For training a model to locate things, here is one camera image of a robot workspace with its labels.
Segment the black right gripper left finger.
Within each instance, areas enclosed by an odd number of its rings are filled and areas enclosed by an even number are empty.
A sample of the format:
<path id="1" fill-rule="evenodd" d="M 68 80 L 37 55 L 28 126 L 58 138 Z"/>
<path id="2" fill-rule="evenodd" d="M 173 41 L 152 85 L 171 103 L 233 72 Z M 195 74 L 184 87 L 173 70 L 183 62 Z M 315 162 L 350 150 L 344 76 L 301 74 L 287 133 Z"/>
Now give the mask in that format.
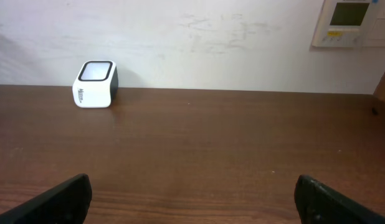
<path id="1" fill-rule="evenodd" d="M 0 214 L 0 224 L 83 223 L 91 200 L 88 175 L 78 174 Z"/>

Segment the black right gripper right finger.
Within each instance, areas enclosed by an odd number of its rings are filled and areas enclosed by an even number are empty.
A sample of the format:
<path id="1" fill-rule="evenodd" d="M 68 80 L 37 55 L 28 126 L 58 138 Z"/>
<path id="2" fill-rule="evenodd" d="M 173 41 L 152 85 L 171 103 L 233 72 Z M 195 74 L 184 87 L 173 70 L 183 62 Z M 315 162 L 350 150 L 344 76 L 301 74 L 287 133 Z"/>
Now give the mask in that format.
<path id="1" fill-rule="evenodd" d="M 385 224 L 385 217 L 309 175 L 300 175 L 294 191 L 302 224 Z"/>

